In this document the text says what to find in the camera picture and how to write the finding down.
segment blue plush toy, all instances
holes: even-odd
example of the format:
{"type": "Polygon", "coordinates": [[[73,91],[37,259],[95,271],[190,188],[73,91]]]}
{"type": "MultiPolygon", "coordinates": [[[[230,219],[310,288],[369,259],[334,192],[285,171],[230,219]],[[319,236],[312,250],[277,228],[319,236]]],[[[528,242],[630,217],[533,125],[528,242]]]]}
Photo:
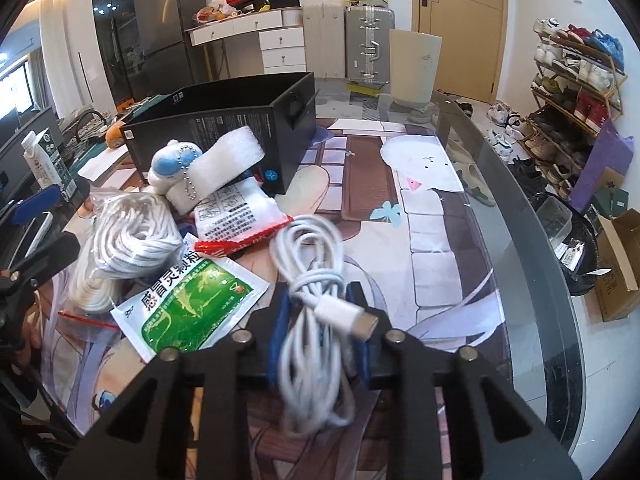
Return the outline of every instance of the blue plush toy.
{"type": "Polygon", "coordinates": [[[200,156],[202,150],[196,144],[170,140],[165,148],[154,155],[146,179],[156,193],[164,195],[184,177],[184,170],[200,156]]]}

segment black refrigerator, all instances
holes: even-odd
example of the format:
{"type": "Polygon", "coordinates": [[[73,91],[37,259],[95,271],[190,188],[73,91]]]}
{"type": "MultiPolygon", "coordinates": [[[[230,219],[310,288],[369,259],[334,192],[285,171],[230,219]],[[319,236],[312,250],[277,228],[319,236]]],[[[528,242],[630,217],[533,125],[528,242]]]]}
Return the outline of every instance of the black refrigerator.
{"type": "Polygon", "coordinates": [[[184,31],[196,25],[194,16],[206,0],[134,0],[145,72],[152,93],[209,81],[204,49],[191,46],[184,31]]]}

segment suitcase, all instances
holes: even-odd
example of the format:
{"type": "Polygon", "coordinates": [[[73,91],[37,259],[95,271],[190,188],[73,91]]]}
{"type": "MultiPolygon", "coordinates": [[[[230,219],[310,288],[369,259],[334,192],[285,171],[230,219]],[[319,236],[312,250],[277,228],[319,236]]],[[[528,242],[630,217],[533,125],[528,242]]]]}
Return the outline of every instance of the suitcase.
{"type": "Polygon", "coordinates": [[[306,69],[316,77],[344,78],[344,6],[302,7],[306,69]]]}
{"type": "Polygon", "coordinates": [[[396,28],[392,10],[347,7],[347,77],[352,81],[384,84],[391,81],[389,31],[396,28]]]}

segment drawer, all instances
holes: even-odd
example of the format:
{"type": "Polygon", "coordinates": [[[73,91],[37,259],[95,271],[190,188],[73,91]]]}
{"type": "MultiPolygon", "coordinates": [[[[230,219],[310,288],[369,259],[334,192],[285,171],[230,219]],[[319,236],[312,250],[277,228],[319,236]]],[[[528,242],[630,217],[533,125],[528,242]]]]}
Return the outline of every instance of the drawer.
{"type": "Polygon", "coordinates": [[[252,30],[264,30],[265,28],[282,27],[282,13],[279,10],[273,12],[257,12],[242,18],[232,20],[235,34],[244,34],[252,30]]]}
{"type": "Polygon", "coordinates": [[[277,28],[260,33],[260,49],[271,50],[286,46],[305,46],[305,33],[302,27],[277,28]]]}
{"type": "Polygon", "coordinates": [[[306,65],[270,66],[264,69],[265,74],[282,74],[285,72],[306,72],[306,65]]]}
{"type": "Polygon", "coordinates": [[[200,45],[207,41],[219,40],[234,34],[234,24],[228,22],[209,23],[206,27],[198,28],[191,32],[191,44],[200,45]]]}
{"type": "Polygon", "coordinates": [[[304,65],[305,47],[290,46],[289,48],[273,48],[262,52],[262,65],[271,66],[304,65]]]}

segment coiled white cable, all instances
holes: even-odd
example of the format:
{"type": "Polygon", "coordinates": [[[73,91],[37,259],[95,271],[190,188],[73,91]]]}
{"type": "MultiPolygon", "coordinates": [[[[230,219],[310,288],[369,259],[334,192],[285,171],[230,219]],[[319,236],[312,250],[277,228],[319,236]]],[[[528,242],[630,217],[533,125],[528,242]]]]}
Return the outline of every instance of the coiled white cable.
{"type": "Polygon", "coordinates": [[[314,308],[324,294],[343,296],[342,235],[319,216],[302,215],[283,227],[270,243],[271,258],[289,283],[289,296],[305,306],[282,346],[278,384],[285,403],[282,429],[289,436],[309,436],[326,424],[353,421],[355,403],[342,369],[339,334],[318,322],[314,308]],[[311,245],[314,262],[303,262],[303,244],[311,245]],[[335,411],[338,394],[342,414],[335,411]]]}
{"type": "Polygon", "coordinates": [[[152,275],[181,246],[167,204],[153,193],[127,193],[108,200],[96,220],[94,259],[108,278],[152,275]]]}
{"type": "Polygon", "coordinates": [[[68,297],[88,314],[110,311],[120,300],[120,283],[95,272],[93,237],[85,242],[69,281],[68,297]]]}

